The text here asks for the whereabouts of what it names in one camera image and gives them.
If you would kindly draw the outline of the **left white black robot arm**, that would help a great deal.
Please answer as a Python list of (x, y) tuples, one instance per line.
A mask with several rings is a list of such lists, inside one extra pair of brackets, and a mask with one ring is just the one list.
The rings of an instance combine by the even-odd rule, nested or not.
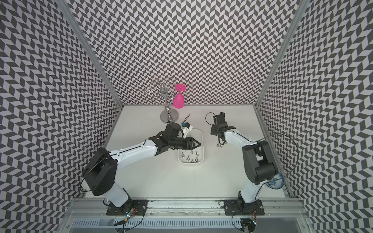
[(116, 183), (117, 172), (140, 160), (155, 157), (169, 149), (194, 150), (201, 146), (197, 139), (185, 136), (178, 123), (167, 124), (165, 130), (144, 142), (120, 150), (101, 148), (82, 171), (80, 190), (103, 196), (115, 207), (123, 207), (130, 200), (126, 190)]

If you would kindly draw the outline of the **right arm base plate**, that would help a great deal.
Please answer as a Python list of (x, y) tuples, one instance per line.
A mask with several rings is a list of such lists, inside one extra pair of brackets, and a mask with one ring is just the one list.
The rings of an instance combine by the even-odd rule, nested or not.
[(264, 207), (261, 200), (256, 200), (253, 203), (245, 203), (239, 199), (236, 200), (223, 200), (220, 206), (226, 216), (243, 216), (254, 215), (264, 216)]

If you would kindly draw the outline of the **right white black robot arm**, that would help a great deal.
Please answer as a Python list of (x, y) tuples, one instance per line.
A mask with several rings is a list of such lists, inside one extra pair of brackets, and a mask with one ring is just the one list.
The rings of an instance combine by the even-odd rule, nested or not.
[(242, 207), (253, 204), (262, 186), (279, 173), (270, 145), (264, 139), (253, 141), (240, 133), (236, 127), (229, 126), (225, 121), (224, 112), (214, 115), (213, 121), (210, 133), (218, 137), (219, 145), (233, 145), (242, 152), (248, 182), (238, 193), (238, 203)]

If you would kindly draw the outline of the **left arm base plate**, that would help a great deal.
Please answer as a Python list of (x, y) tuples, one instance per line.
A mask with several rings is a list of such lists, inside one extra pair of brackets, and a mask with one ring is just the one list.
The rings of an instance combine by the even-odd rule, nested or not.
[(149, 201), (146, 199), (129, 199), (121, 207), (116, 207), (112, 202), (104, 199), (103, 204), (107, 207), (107, 216), (125, 216), (131, 209), (135, 209), (137, 216), (145, 215)]

